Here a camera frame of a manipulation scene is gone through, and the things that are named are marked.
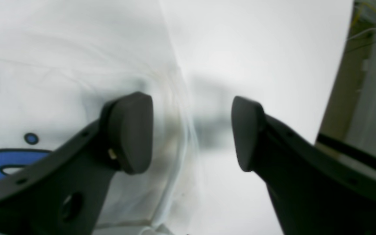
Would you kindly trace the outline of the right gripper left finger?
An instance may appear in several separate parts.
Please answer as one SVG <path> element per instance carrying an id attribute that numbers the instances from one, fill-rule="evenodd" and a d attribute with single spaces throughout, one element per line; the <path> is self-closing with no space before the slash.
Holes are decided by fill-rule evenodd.
<path id="1" fill-rule="evenodd" d="M 153 101 L 135 92 L 55 151 L 0 149 L 0 234 L 90 235 L 117 171 L 152 160 Z"/>

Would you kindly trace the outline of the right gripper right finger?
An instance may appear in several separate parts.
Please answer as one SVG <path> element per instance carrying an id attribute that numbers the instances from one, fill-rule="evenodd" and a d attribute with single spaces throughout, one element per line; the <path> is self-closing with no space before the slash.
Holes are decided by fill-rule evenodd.
<path id="1" fill-rule="evenodd" d="M 240 168 L 266 184 L 285 235 L 376 235 L 376 180 L 321 152 L 260 103 L 236 96 Z"/>

